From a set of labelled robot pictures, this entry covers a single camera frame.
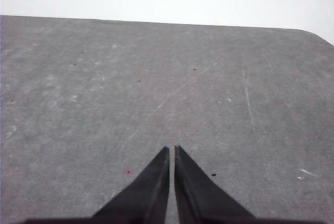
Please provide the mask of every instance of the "gray table surface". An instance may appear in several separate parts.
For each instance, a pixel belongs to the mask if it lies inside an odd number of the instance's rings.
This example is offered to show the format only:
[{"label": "gray table surface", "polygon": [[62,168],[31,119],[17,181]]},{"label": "gray table surface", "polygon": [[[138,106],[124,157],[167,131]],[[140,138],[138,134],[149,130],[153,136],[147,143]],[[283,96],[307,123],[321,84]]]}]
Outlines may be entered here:
[{"label": "gray table surface", "polygon": [[2,223],[90,216],[176,144],[254,215],[334,223],[334,46],[320,37],[15,16],[1,33]]}]

